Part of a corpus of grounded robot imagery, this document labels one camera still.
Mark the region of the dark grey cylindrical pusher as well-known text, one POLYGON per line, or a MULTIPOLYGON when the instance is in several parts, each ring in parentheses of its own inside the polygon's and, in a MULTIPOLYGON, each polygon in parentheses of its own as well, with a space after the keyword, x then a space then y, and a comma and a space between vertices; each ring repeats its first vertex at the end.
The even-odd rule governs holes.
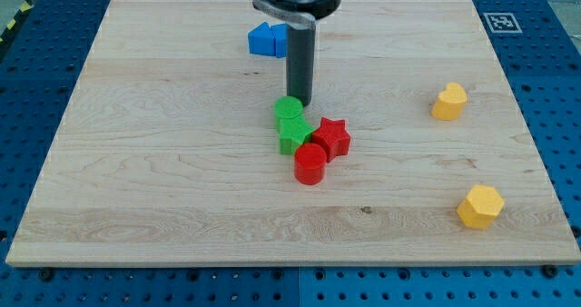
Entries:
POLYGON ((287 95, 303 106, 311 102, 316 31, 299 25, 287 25, 286 86, 287 95))

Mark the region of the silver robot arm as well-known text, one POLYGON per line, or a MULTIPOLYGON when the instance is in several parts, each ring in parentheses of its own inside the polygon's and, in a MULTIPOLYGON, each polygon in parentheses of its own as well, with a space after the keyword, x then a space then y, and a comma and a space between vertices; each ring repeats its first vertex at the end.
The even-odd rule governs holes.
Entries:
POLYGON ((341 0, 252 0, 255 9, 287 24, 286 88, 304 106, 311 102, 317 22, 341 0))

